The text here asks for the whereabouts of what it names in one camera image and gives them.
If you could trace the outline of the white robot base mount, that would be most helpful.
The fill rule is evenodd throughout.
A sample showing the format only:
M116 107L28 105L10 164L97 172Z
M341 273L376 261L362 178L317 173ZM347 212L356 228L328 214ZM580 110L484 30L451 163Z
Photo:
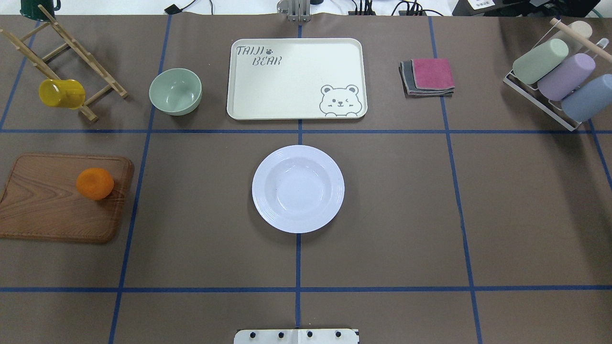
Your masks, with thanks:
M234 344L359 344L356 329L247 329L240 330Z

